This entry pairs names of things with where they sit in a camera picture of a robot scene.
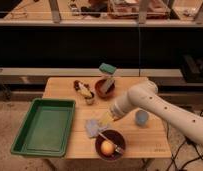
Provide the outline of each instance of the yellow object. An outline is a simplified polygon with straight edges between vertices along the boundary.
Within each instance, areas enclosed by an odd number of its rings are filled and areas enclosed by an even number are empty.
[[[111,124],[113,121],[114,121],[114,118],[112,117],[112,114],[110,113],[110,111],[107,111],[99,119],[99,124],[101,126],[105,126],[105,125]]]
[[[79,88],[80,88],[80,93],[81,93],[84,97],[88,97],[88,98],[91,98],[91,97],[92,97],[91,92],[90,92],[82,83],[79,83]]]
[[[115,151],[114,145],[107,141],[104,140],[101,144],[101,152],[102,154],[104,154],[105,156],[111,156]]]

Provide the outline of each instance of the light blue cup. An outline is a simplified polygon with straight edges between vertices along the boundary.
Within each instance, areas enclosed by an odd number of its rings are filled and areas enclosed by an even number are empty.
[[[135,114],[135,122],[138,126],[144,126],[149,118],[149,114],[144,110],[139,110]]]

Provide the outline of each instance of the utensil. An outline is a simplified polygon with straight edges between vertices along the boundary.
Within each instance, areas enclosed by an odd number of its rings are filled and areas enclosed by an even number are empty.
[[[104,134],[102,134],[101,132],[99,132],[99,135],[104,138],[105,140],[107,140],[108,142],[110,142],[111,144],[114,145],[115,151],[119,154],[124,154],[124,149],[119,147],[117,144],[115,144],[113,141],[111,141],[109,138],[107,138]]]

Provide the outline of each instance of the table leg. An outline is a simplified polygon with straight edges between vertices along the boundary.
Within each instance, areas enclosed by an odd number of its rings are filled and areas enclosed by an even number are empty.
[[[143,166],[141,167],[141,171],[145,171],[148,169],[148,167],[151,165],[151,163],[153,162],[154,159],[143,159]]]
[[[52,171],[57,171],[57,168],[53,165],[53,163],[49,160],[49,159],[42,159],[45,164],[47,166],[49,166],[49,168],[52,170]]]

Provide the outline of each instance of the food item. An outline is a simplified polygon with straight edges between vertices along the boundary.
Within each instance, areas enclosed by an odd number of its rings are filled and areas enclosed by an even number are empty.
[[[114,145],[107,141],[104,140],[101,144],[101,152],[102,154],[104,154],[105,156],[111,156],[114,153],[115,149],[114,149]]]
[[[92,98],[92,93],[88,84],[84,84],[79,80],[74,81],[74,89],[78,91],[81,95],[87,98]]]

